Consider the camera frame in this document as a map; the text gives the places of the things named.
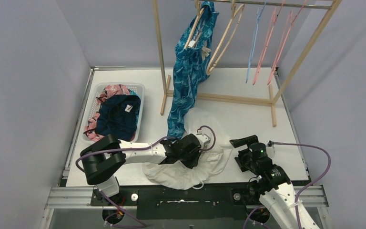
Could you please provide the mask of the light blue hanger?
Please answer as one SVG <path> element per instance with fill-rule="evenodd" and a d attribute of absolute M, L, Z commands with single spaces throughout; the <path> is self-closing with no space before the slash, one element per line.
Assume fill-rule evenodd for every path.
<path fill-rule="evenodd" d="M 265 0 L 264 3 L 263 3 L 263 6 L 257 9 L 255 27 L 254 27 L 254 31 L 253 31 L 253 37 L 252 37 L 252 43 L 251 43 L 249 60 L 248 60 L 245 83 L 248 83 L 249 78 L 250 78 L 251 65 L 252 65 L 252 61 L 253 61 L 253 58 L 254 58 L 255 46 L 256 46 L 256 41 L 257 41 L 257 34 L 258 34 L 258 30 L 259 30 L 259 24 L 260 24 L 260 20 L 261 20 L 262 14 L 264 12 L 266 3 L 267 3 L 267 1 Z"/>

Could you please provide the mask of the pink hanger of floral shorts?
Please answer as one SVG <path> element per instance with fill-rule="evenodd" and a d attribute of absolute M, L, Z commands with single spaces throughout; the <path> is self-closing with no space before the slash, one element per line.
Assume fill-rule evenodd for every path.
<path fill-rule="evenodd" d="M 286 2 L 286 0 L 283 0 L 281 2 L 281 4 L 280 4 L 280 8 L 277 10 L 277 7 L 275 7 L 274 8 L 274 11 L 272 12 L 272 15 L 271 15 L 271 18 L 270 18 L 270 22 L 269 22 L 269 26 L 268 26 L 268 29 L 267 29 L 267 32 L 266 32 L 266 37 L 265 37 L 265 41 L 264 41 L 264 47 L 263 47 L 262 52 L 261 52 L 261 55 L 259 57 L 259 61 L 258 61 L 257 67 L 256 67 L 256 72 L 255 72 L 255 75 L 254 75 L 254 78 L 253 78 L 252 85 L 255 85 L 256 84 L 257 79 L 259 77 L 259 72 L 260 72 L 260 69 L 262 67 L 262 63 L 263 63 L 263 60 L 265 58 L 265 54 L 267 52 L 267 48 L 268 48 L 268 45 L 269 45 L 271 36 L 273 34 L 273 31 L 274 31 L 274 28 L 275 28 L 277 19 L 278 19 L 280 13 L 281 13 L 281 10 L 282 10 L 285 2 Z"/>

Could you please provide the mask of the pink navy floral shorts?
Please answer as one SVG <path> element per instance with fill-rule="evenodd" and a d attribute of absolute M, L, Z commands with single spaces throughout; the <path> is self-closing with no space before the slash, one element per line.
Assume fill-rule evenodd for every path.
<path fill-rule="evenodd" d="M 99 109 L 106 100 L 115 95 L 132 95 L 132 93 L 124 84 L 108 84 L 99 87 L 99 94 L 93 100 L 94 112 L 88 116 L 89 119 L 87 120 L 83 131 L 83 135 L 85 135 L 88 140 L 96 142 L 103 138 L 102 135 L 95 132 L 97 120 L 100 116 Z"/>

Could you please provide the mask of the navy blue shorts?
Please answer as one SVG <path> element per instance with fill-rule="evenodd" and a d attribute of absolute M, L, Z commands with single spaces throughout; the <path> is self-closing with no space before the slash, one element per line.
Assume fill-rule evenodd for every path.
<path fill-rule="evenodd" d="M 137 130 L 137 115 L 141 100 L 135 95 L 115 95 L 99 109 L 95 132 L 102 136 L 116 135 L 118 139 L 132 141 Z"/>

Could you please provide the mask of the dark teal patterned shorts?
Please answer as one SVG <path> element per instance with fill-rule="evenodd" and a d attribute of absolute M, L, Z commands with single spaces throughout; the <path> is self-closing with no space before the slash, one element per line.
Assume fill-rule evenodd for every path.
<path fill-rule="evenodd" d="M 175 46 L 176 61 L 173 67 L 173 100 L 167 118 L 167 136 L 181 138 L 185 132 L 184 116 L 194 107 L 198 85 L 209 78 L 206 68 L 211 58 L 213 31 L 219 13 L 214 3 L 205 1 L 201 4 L 201 15 L 191 38 L 193 47 L 185 47 L 192 31 L 195 19 L 183 32 Z"/>

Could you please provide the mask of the wooden hanger front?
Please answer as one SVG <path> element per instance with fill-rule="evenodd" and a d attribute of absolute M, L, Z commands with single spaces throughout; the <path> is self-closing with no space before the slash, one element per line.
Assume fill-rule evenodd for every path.
<path fill-rule="evenodd" d="M 217 64 L 219 63 L 220 59 L 224 55 L 226 49 L 230 45 L 236 30 L 241 22 L 243 12 L 244 12 L 245 4 L 239 4 L 235 0 L 231 1 L 231 17 L 228 21 L 228 24 L 224 30 L 224 33 L 219 40 L 218 45 L 213 51 L 213 55 L 210 58 L 210 61 L 206 68 L 206 74 L 210 75 L 211 72 L 216 68 Z"/>

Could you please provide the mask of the white drawstring shorts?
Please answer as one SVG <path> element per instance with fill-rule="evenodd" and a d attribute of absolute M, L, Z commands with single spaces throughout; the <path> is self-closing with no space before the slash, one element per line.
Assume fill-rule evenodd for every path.
<path fill-rule="evenodd" d="M 201 189 L 203 183 L 210 177 L 223 172 L 233 147 L 229 143 L 229 136 L 210 112 L 193 108 L 185 115 L 184 121 L 186 133 L 195 134 L 197 129 L 203 125 L 213 129 L 216 134 L 214 147 L 202 153 L 198 165 L 192 169 L 178 161 L 172 165 L 144 163 L 142 171 L 149 181 L 165 187 L 180 190 Z"/>

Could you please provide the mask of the pink plastic hanger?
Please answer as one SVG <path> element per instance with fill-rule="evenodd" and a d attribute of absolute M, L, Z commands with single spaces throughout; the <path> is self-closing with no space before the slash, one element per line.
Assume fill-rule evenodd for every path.
<path fill-rule="evenodd" d="M 279 60 L 282 56 L 284 47 L 286 45 L 288 36 L 289 36 L 289 34 L 292 30 L 293 24 L 295 23 L 295 20 L 297 19 L 300 12 L 305 7 L 306 3 L 307 3 L 307 0 L 304 0 L 303 4 L 300 7 L 300 10 L 298 11 L 298 13 L 294 14 L 293 11 L 290 11 L 290 13 L 287 17 L 285 28 L 283 30 L 282 37 L 281 37 L 281 40 L 280 40 L 279 48 L 277 50 L 277 53 L 276 53 L 276 56 L 275 56 L 275 59 L 274 59 L 274 62 L 273 62 L 273 66 L 272 66 L 269 78 L 267 80 L 267 85 L 270 85 L 271 81 L 273 80 L 275 68 L 277 67 L 277 64 L 278 64 L 278 62 L 279 62 Z"/>

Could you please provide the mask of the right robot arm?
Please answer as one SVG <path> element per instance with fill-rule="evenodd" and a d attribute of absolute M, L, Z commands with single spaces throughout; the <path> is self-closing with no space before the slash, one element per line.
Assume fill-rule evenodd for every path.
<path fill-rule="evenodd" d="M 316 179 L 309 182 L 299 191 L 295 191 L 294 185 L 284 169 L 273 163 L 270 154 L 274 152 L 274 146 L 280 142 L 269 141 L 268 144 L 259 142 L 256 135 L 229 141 L 233 148 L 246 146 L 246 149 L 238 152 L 237 164 L 243 171 L 252 172 L 256 178 L 249 182 L 249 198 L 252 202 L 262 205 L 276 220 L 282 229 L 316 229 L 318 225 L 312 219 L 300 199 L 301 193 L 321 180 L 329 171 L 331 156 L 321 147 L 313 148 L 321 150 L 327 156 L 327 166 L 324 172 Z"/>

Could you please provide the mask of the wooden hanger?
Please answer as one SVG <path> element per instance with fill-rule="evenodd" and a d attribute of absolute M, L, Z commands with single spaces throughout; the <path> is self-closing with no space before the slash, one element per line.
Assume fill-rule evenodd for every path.
<path fill-rule="evenodd" d="M 185 43 L 184 49 L 186 49 L 186 48 L 189 46 L 189 43 L 190 43 L 190 41 L 192 40 L 192 37 L 193 37 L 194 32 L 195 32 L 195 30 L 196 30 L 196 27 L 197 27 L 197 25 L 198 25 L 198 23 L 199 23 L 199 21 L 200 21 L 200 18 L 201 18 L 201 16 L 202 16 L 203 12 L 204 12 L 204 9 L 202 8 L 200 1 L 199 1 L 199 0 L 195 0 L 194 2 L 195 2 L 195 7 L 196 7 L 196 9 L 197 9 L 197 14 L 196 14 L 196 17 L 195 17 L 195 19 L 194 19 L 194 22 L 193 22 L 193 25 L 192 25 L 191 31 L 190 31 L 190 33 L 189 33 L 189 36 L 188 36 L 188 38 L 187 38 L 187 40 L 186 40 L 186 43 Z"/>
<path fill-rule="evenodd" d="M 218 45 L 213 51 L 213 55 L 210 58 L 210 61 L 206 68 L 206 74 L 210 75 L 211 72 L 216 68 L 217 64 L 219 63 L 220 59 L 224 55 L 226 49 L 230 45 L 236 30 L 241 22 L 243 12 L 244 12 L 245 4 L 239 4 L 235 0 L 231 1 L 231 17 L 228 21 L 228 24 L 224 30 L 224 33 L 219 40 Z"/>

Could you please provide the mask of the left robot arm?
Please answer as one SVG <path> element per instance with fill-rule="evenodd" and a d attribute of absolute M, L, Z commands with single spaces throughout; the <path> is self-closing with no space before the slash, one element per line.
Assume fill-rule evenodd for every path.
<path fill-rule="evenodd" d="M 162 137 L 154 143 L 126 142 L 110 134 L 81 151 L 75 164 L 84 172 L 88 185 L 103 193 L 111 204 L 121 200 L 122 190 L 115 172 L 124 164 L 183 163 L 188 168 L 198 164 L 203 148 L 211 141 L 205 134 L 189 134 L 181 139 Z"/>

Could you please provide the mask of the light blue shark shorts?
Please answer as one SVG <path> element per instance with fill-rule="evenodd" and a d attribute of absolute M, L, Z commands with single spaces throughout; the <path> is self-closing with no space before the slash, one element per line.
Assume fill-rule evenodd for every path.
<path fill-rule="evenodd" d="M 133 91 L 133 90 L 129 90 L 129 92 L 130 92 L 130 95 L 138 96 L 138 94 L 135 91 Z"/>

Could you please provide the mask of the white plastic basket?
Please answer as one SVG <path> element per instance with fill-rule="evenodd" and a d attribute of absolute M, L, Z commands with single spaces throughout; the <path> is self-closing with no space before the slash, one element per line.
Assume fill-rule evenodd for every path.
<path fill-rule="evenodd" d="M 98 84 L 83 118 L 82 138 L 96 142 L 114 134 L 124 141 L 136 141 L 142 119 L 144 91 L 144 86 L 137 83 Z"/>

